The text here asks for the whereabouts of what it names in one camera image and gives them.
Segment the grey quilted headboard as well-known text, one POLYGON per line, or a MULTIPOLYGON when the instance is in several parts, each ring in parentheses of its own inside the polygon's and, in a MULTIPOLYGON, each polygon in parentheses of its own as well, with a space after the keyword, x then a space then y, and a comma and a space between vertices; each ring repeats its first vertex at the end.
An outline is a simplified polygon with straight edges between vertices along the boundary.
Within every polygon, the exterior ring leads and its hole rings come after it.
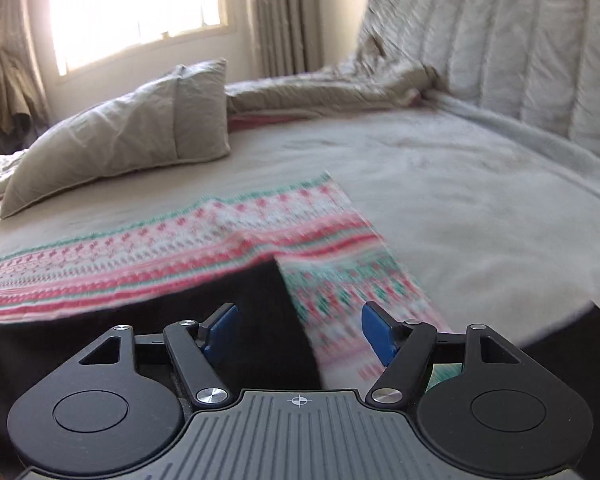
POLYGON ((600 156, 600 0, 367 0, 358 43, 600 156))

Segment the beige pillow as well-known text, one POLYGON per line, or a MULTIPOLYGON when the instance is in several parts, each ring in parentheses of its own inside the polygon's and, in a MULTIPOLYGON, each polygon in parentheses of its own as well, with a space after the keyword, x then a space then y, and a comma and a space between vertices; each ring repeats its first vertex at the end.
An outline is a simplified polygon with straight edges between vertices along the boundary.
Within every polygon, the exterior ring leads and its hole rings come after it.
POLYGON ((225 71, 222 58, 178 65, 124 96, 54 125, 20 160, 0 216, 12 217, 96 180, 226 156, 225 71))

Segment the beige curtain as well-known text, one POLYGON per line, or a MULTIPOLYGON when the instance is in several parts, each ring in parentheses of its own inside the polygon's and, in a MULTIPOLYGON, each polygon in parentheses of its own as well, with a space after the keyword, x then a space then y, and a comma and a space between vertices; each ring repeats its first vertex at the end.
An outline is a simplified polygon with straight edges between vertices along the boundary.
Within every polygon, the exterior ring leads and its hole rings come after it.
POLYGON ((262 76, 309 73, 323 65, 320 0, 247 0, 247 15, 262 76))

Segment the bright window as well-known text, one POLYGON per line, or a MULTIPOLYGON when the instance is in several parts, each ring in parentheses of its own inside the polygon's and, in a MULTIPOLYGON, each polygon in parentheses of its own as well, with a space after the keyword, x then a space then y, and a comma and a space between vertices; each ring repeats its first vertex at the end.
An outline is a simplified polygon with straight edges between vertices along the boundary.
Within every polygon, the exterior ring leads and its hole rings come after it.
POLYGON ((225 24, 224 0, 48 0, 58 74, 225 24))

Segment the patterned red green blanket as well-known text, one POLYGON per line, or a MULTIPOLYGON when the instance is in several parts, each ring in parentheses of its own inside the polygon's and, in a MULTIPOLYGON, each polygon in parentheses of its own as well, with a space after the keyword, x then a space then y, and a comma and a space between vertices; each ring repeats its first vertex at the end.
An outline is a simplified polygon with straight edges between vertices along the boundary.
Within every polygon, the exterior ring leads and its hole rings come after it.
POLYGON ((0 323, 42 320, 179 292, 274 260, 325 384, 366 390, 380 363, 362 334, 377 302, 401 321, 444 319, 331 177, 184 209, 0 257, 0 323))

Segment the grey bed sheet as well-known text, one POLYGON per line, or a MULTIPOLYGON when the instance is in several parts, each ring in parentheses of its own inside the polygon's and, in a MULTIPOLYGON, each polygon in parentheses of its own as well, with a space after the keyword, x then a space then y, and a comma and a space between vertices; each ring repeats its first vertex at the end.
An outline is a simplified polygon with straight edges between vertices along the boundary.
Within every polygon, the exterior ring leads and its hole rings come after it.
POLYGON ((406 110, 236 132, 230 146, 0 216, 0 257, 330 174, 456 330, 523 342, 600 307, 600 158, 561 136, 430 92, 406 110))

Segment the hanging khaki jacket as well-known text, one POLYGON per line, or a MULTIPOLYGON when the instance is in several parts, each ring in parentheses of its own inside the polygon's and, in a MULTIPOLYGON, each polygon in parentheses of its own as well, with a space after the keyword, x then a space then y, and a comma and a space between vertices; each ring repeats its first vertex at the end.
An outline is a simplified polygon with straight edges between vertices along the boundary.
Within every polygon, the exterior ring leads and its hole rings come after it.
POLYGON ((28 148, 49 125, 40 90, 18 58, 0 44, 0 154, 28 148))

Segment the folded black garment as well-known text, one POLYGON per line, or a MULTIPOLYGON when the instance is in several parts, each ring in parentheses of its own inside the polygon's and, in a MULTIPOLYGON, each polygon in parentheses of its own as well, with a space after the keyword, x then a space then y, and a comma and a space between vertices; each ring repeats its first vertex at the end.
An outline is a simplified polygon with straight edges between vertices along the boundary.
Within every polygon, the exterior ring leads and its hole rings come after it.
POLYGON ((600 479, 600 308, 591 304, 575 318, 522 350, 582 396, 590 407, 594 429, 578 473, 585 479, 600 479))

